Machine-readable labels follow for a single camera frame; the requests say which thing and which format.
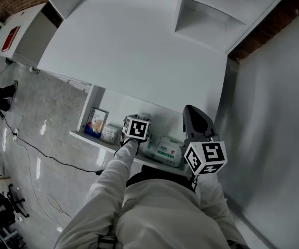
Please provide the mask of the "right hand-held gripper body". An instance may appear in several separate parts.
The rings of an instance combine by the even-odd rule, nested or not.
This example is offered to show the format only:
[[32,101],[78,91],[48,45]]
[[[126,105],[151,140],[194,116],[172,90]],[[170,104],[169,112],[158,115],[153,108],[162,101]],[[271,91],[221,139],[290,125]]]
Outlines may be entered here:
[[186,139],[180,149],[184,162],[194,175],[219,172],[227,163],[227,155],[212,119],[199,108],[186,105],[182,121]]

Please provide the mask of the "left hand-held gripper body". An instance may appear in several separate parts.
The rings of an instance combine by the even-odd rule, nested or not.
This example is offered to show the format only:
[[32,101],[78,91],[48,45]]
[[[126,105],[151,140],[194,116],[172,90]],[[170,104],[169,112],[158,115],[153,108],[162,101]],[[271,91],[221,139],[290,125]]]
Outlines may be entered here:
[[151,119],[147,114],[126,116],[123,121],[120,146],[123,146],[131,139],[135,139],[138,144],[146,142],[150,134],[150,127]]

